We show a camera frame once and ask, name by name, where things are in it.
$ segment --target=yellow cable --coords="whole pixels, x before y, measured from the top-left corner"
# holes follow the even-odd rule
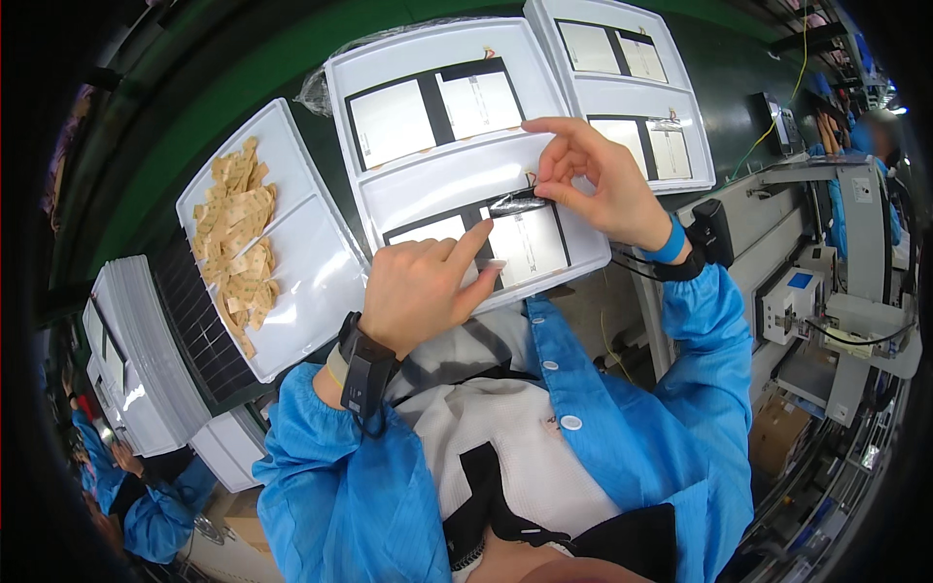
[[[806,11],[806,8],[807,8],[807,3],[806,3],[806,0],[804,0],[801,3],[801,9],[803,10],[803,17],[801,18],[801,24],[803,25],[803,65],[801,65],[801,71],[797,74],[797,84],[794,85],[794,90],[790,94],[790,99],[787,100],[787,105],[790,105],[790,103],[794,101],[794,97],[797,96],[797,90],[801,87],[801,80],[803,79],[803,71],[807,68],[807,56],[808,55],[807,55],[807,15],[806,15],[807,11]],[[744,162],[745,159],[748,158],[748,156],[753,151],[755,151],[755,148],[758,147],[758,144],[760,144],[762,140],[764,140],[766,137],[768,137],[768,135],[771,132],[773,132],[776,124],[777,124],[777,117],[772,117],[771,126],[768,128],[768,131],[763,133],[761,137],[755,141],[755,144],[752,144],[752,146],[748,148],[748,152],[746,152],[745,155],[742,156],[742,159],[739,160],[739,163],[735,165],[735,171],[732,173],[732,177],[730,178],[730,180],[735,180],[735,175],[739,173],[739,169],[742,166],[742,162]]]
[[[622,372],[625,373],[625,378],[629,380],[631,384],[635,384],[635,381],[632,380],[632,377],[629,375],[629,371],[625,369],[625,365],[622,364],[622,361],[619,360],[619,357],[616,356],[616,353],[612,352],[612,349],[609,348],[609,340],[606,339],[606,322],[603,316],[606,315],[606,311],[599,311],[599,327],[603,329],[603,344],[606,345],[606,350],[612,354],[612,357],[616,359],[616,362],[619,363],[619,368],[622,369]]]

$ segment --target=blue label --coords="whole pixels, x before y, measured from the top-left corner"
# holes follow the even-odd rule
[[[798,287],[800,289],[804,289],[810,283],[810,280],[812,280],[813,278],[814,276],[810,275],[809,273],[797,273],[796,275],[790,278],[790,281],[787,282],[787,285],[790,285],[791,287]]]

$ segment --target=blue wristband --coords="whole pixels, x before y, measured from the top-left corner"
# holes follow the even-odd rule
[[[674,228],[671,229],[671,236],[668,238],[667,243],[664,244],[664,247],[654,252],[645,251],[642,249],[642,253],[645,254],[645,259],[648,261],[670,263],[671,261],[677,259],[677,256],[680,255],[681,249],[684,248],[684,239],[687,238],[687,235],[684,232],[684,226],[680,224],[680,221],[678,221],[675,216],[669,216],[671,217],[671,224],[674,226]]]

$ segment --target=white snap button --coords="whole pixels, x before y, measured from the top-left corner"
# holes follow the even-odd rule
[[[583,422],[575,415],[565,415],[561,417],[561,427],[570,431],[577,431],[583,426]]]

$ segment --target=green workbench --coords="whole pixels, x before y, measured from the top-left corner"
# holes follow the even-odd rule
[[[156,255],[178,229],[174,202],[191,177],[270,99],[298,94],[305,75],[343,43],[441,16],[521,16],[522,5],[476,0],[188,0],[132,54],[125,78],[91,124],[63,187],[51,285],[96,277],[105,261]],[[777,34],[718,0],[641,0],[660,12],[687,66],[720,184],[760,135],[749,96],[789,98],[800,55],[780,61]],[[302,137],[356,238],[365,245],[331,118],[290,103]],[[803,124],[805,137],[812,124]],[[760,146],[757,169],[774,161]],[[739,175],[745,174],[743,168]],[[663,197],[674,208],[702,193]]]

